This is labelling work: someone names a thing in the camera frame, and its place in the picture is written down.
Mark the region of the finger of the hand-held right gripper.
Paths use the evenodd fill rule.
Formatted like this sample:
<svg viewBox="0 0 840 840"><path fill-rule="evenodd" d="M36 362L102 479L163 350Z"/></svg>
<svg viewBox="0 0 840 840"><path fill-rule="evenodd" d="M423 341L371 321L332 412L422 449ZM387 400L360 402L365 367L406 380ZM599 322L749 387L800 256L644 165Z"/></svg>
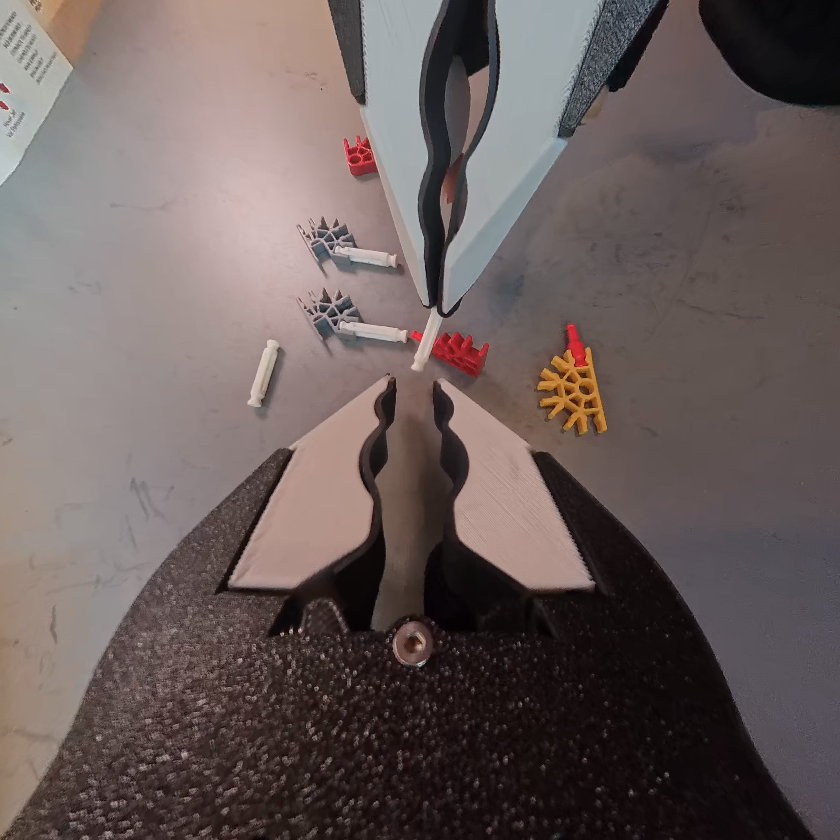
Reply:
<svg viewBox="0 0 840 840"><path fill-rule="evenodd" d="M602 6L488 3L488 90L448 222L437 296L443 317L487 267L564 149L560 116Z"/></svg>
<svg viewBox="0 0 840 840"><path fill-rule="evenodd" d="M429 290L420 192L428 163L421 120L421 76L441 1L362 1L362 119L371 141L406 267L421 302Z"/></svg>

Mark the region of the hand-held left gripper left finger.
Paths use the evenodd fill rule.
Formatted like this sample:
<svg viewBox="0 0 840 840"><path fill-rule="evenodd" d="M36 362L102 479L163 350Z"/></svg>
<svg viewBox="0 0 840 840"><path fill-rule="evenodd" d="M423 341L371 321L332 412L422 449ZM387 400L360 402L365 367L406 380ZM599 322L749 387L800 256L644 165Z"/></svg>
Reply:
<svg viewBox="0 0 840 840"><path fill-rule="evenodd" d="M229 588L287 597L275 628L300 624L330 600L352 631L367 631L385 568L375 478L387 461L396 379L386 375L289 449L229 571Z"/></svg>

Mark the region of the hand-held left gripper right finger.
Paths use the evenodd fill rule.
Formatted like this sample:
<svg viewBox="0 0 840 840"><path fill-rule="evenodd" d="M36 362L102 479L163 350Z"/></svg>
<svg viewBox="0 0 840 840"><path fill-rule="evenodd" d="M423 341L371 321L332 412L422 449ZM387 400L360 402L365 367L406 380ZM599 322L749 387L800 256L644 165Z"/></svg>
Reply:
<svg viewBox="0 0 840 840"><path fill-rule="evenodd" d="M456 632L525 632L542 596L595 580L530 445L447 380L433 389L452 482L432 555L432 618Z"/></svg>

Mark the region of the yellow toy connector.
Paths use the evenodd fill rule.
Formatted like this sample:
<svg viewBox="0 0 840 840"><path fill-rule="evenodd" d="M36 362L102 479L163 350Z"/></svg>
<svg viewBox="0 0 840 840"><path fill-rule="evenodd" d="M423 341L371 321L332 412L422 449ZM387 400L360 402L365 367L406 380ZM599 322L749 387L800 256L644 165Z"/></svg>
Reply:
<svg viewBox="0 0 840 840"><path fill-rule="evenodd" d="M554 356L550 366L540 373L537 390L543 393L540 407L548 410L547 419L559 418L564 432L586 434L593 427L598 434L607 430L606 416L592 352L568 348Z"/></svg>

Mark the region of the red toy connector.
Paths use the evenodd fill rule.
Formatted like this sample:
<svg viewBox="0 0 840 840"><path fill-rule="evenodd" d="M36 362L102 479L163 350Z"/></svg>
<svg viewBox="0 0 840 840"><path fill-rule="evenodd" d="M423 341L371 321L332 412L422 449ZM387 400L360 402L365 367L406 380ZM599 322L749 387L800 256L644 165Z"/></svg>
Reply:
<svg viewBox="0 0 840 840"><path fill-rule="evenodd" d="M360 135L355 137L354 143L348 138L343 139L345 160L353 177L363 177L378 172L377 163L370 140Z"/></svg>
<svg viewBox="0 0 840 840"><path fill-rule="evenodd" d="M488 343L479 348L474 346L471 335L442 332L434 342L432 355L458 371L476 378L485 367L489 348Z"/></svg>

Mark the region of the short white toy rod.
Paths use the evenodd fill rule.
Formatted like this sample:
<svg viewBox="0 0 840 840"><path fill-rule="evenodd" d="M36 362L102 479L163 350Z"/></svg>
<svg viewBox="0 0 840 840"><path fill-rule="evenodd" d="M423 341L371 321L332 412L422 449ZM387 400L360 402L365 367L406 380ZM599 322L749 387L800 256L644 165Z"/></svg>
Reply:
<svg viewBox="0 0 840 840"><path fill-rule="evenodd" d="M277 364L280 345L275 339L268 339L259 359L255 379L249 391L247 405L259 408L262 406L270 380Z"/></svg>
<svg viewBox="0 0 840 840"><path fill-rule="evenodd" d="M339 323L339 335L343 337L354 337L365 340L377 340L388 343L406 343L408 331L394 327L386 327L366 322Z"/></svg>
<svg viewBox="0 0 840 840"><path fill-rule="evenodd" d="M362 264L383 268L398 268L396 255L367 248L356 248L347 245L336 245L332 251L332 258L345 264Z"/></svg>
<svg viewBox="0 0 840 840"><path fill-rule="evenodd" d="M419 345L416 349L414 361L411 366L412 371L421 372L424 370L429 358L432 355L434 343L440 332L443 320L443 316L437 309L430 309L429 317L423 331L422 338L419 340Z"/></svg>

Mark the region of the grey toy connector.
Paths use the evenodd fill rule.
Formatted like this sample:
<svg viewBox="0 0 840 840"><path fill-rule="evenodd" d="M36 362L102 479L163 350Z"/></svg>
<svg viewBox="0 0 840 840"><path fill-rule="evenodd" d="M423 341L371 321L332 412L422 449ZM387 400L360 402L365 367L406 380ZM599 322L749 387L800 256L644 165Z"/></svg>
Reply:
<svg viewBox="0 0 840 840"><path fill-rule="evenodd" d="M297 224L296 228L308 252L319 265L325 259L334 257L337 247L357 248L347 225L337 218L331 224L327 223L325 217L321 217L318 223L310 218L307 227Z"/></svg>
<svg viewBox="0 0 840 840"><path fill-rule="evenodd" d="M340 334L340 324L363 321L351 297L341 290L333 293L327 288L321 289L320 293L309 290L306 298L297 297L296 300L308 323L324 341Z"/></svg>

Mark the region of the toy set cardboard box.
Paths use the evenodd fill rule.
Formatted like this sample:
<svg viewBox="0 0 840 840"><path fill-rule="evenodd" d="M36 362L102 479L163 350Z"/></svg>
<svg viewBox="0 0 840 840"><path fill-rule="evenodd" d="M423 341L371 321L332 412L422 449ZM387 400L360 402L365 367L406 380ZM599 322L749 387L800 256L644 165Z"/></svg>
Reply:
<svg viewBox="0 0 840 840"><path fill-rule="evenodd" d="M1 183L82 56L103 1L1 2Z"/></svg>

